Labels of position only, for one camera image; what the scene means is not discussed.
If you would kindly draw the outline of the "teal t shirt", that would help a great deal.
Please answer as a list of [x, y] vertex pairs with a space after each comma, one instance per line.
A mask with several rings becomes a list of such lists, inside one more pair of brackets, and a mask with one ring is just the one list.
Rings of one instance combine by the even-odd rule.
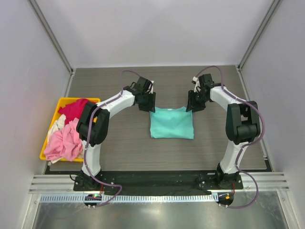
[[186, 107], [158, 108], [150, 113], [151, 138], [194, 139], [193, 114]]

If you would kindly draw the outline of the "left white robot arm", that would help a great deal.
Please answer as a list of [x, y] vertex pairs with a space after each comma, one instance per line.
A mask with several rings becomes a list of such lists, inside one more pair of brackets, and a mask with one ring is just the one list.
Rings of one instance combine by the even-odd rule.
[[120, 111], [138, 105], [139, 110], [155, 112], [156, 93], [153, 81], [139, 77], [137, 82], [125, 86], [111, 98], [98, 102], [87, 102], [76, 130], [83, 145], [83, 165], [74, 180], [73, 190], [97, 190], [101, 185], [100, 153], [102, 142], [108, 134], [110, 119]]

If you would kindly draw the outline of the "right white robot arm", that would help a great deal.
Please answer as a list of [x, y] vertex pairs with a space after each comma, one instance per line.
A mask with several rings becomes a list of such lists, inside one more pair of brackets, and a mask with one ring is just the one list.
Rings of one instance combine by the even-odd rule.
[[238, 180], [239, 164], [248, 144], [261, 133], [257, 103], [239, 98], [221, 83], [215, 83], [210, 74], [195, 76], [192, 83], [195, 87], [188, 92], [186, 111], [202, 111], [207, 102], [215, 102], [226, 111], [228, 145], [217, 165], [214, 181], [221, 189], [230, 188]]

